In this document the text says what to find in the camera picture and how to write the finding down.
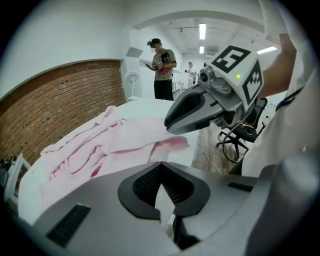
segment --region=man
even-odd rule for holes
[[[158,38],[150,40],[148,46],[150,46],[151,52],[155,53],[152,66],[145,64],[148,69],[155,71],[154,97],[160,100],[173,101],[173,68],[177,67],[175,54],[170,49],[164,49],[161,40]]]
[[[196,70],[192,62],[189,62],[189,69],[184,72],[188,73],[188,88],[192,87],[194,83],[194,78],[196,74]]]
[[[260,0],[266,38],[280,41],[281,52],[263,72],[260,98],[302,90],[282,104],[242,163],[242,175],[258,177],[263,167],[320,142],[320,76],[312,46],[298,22],[279,2]]]

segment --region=floor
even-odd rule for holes
[[[175,91],[173,93],[173,99],[176,100],[178,96],[180,95],[180,91]],[[224,153],[222,151],[222,146],[220,145],[218,148],[216,147],[216,144],[218,142],[222,142],[224,139],[224,135],[219,137],[219,133],[221,132],[221,129],[216,126],[214,123],[211,123],[209,127],[201,129],[199,131],[199,138],[198,142],[201,144],[203,151],[207,154],[210,161],[220,170],[221,173],[227,174],[232,169],[232,167],[235,165],[233,162],[230,162],[226,159],[224,156]],[[241,142],[244,142],[244,144],[250,149],[252,146],[252,143],[241,140]],[[233,144],[226,144],[224,146],[225,153],[230,159],[234,159],[236,155],[236,150]],[[201,147],[198,145],[196,148],[196,152],[194,154],[192,167],[206,170],[209,172],[217,172],[216,168],[208,161],[207,157],[203,153]],[[239,154],[240,158],[243,158],[246,153],[246,150],[239,146]]]

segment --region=black pants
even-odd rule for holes
[[[172,80],[154,81],[154,97],[159,100],[173,101]]]

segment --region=ceiling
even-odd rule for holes
[[[206,23],[205,40],[199,39],[199,23]],[[204,46],[205,53],[215,53],[226,44],[243,46],[255,51],[276,46],[267,41],[263,33],[222,19],[182,18],[166,21],[158,26],[184,54],[198,53],[200,46]]]

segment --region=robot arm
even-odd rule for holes
[[[198,84],[173,103],[164,121],[172,134],[199,130],[214,122],[232,127],[243,117],[264,84],[256,51],[227,45],[200,70]],[[231,123],[224,116],[234,113]]]

